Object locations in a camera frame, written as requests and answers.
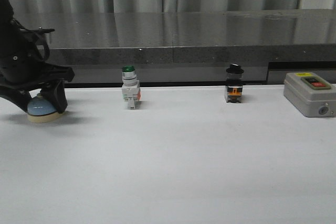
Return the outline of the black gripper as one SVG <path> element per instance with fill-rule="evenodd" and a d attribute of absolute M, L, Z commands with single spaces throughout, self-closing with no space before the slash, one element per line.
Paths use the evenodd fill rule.
<path fill-rule="evenodd" d="M 37 46 L 43 54 L 43 47 Z M 28 90 L 42 87 L 40 94 L 58 113 L 67 108 L 64 80 L 75 73 L 71 67 L 39 62 L 28 55 L 28 41 L 22 34 L 1 34 L 1 98 L 25 113 L 32 97 Z"/>

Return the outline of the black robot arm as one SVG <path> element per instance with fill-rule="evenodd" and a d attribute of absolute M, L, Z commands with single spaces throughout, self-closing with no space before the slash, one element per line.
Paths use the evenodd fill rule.
<path fill-rule="evenodd" d="M 30 91 L 41 95 L 57 112 L 67 107 L 64 82 L 75 76 L 71 67 L 49 64 L 50 49 L 45 33 L 52 29 L 25 28 L 14 18 L 9 0 L 1 0 L 1 97 L 24 112 L 32 97 Z"/>

